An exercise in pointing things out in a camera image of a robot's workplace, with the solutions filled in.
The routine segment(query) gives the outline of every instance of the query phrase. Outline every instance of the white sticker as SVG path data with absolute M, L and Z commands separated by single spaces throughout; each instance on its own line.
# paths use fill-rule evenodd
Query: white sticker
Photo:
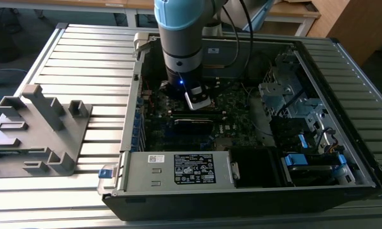
M 208 54 L 217 54 L 218 53 L 218 49 L 208 49 Z
M 148 155 L 148 163 L 162 163 L 164 155 Z
M 105 6 L 114 6 L 114 7 L 122 7 L 122 4 L 105 4 Z

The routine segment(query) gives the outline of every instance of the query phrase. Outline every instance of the gray 3d printed part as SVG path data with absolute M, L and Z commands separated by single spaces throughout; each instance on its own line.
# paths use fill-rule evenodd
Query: gray 3d printed part
M 69 176 L 91 105 L 79 100 L 59 104 L 54 97 L 42 96 L 38 85 L 26 85 L 22 95 L 31 103 L 17 97 L 0 103 L 0 177 Z
M 45 174 L 47 172 L 47 165 L 41 161 L 25 161 L 22 169 L 29 174 Z
M 63 128 L 63 124 L 57 116 L 55 111 L 50 109 L 50 105 L 47 104 L 47 101 L 42 95 L 42 88 L 35 84 L 25 85 L 22 96 L 31 101 L 31 104 L 34 105 L 50 128 L 53 130 L 61 130 Z
M 9 117 L 19 117 L 18 109 L 25 105 L 18 97 L 5 96 L 0 101 L 0 112 Z

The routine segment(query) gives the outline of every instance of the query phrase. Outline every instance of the black plastic part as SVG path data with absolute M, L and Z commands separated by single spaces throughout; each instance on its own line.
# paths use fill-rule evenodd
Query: black plastic part
M 210 21 L 204 25 L 205 27 L 214 27 L 218 26 L 221 24 L 220 21 L 217 21 L 216 19 L 210 19 Z
M 269 121 L 269 128 L 277 149 L 285 152 L 301 152 L 299 135 L 303 135 L 307 145 L 313 147 L 313 134 L 308 129 L 304 118 L 281 118 L 273 116 Z
M 65 28 L 67 28 L 67 25 L 69 25 L 69 23 L 59 22 L 59 23 L 55 25 L 55 28 L 57 28 L 57 29 L 65 29 Z
M 321 212 L 375 193 L 371 187 L 102 196 L 122 221 L 186 220 Z
M 221 111 L 170 111 L 169 117 L 173 119 L 204 119 L 220 122 L 225 114 Z
M 161 81 L 158 90 L 172 99 L 182 100 L 184 99 L 184 90 L 176 88 L 166 80 Z
M 304 155 L 309 166 L 340 166 L 336 153 L 324 153 L 320 155 Z
M 172 123 L 172 131 L 177 135 L 209 135 L 213 122 L 209 120 L 177 119 Z
M 275 147 L 232 146 L 230 162 L 237 163 L 240 179 L 236 187 L 285 187 L 287 180 Z

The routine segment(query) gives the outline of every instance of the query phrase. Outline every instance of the motherboard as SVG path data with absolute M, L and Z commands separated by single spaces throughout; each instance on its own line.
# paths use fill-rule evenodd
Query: motherboard
M 146 151 L 222 151 L 230 146 L 256 146 L 248 117 L 247 93 L 236 85 L 190 111 L 185 101 L 169 99 L 160 81 L 144 81 Z

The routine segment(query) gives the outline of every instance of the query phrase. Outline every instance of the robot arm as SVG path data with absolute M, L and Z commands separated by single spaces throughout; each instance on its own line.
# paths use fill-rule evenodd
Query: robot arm
M 208 106 L 210 98 L 201 82 L 202 35 L 205 23 L 226 4 L 230 15 L 239 20 L 239 28 L 247 28 L 240 0 L 154 0 L 154 17 L 158 23 L 168 81 L 161 85 L 165 94 L 185 99 L 190 110 Z M 261 25 L 273 0 L 244 0 L 252 9 L 252 24 Z

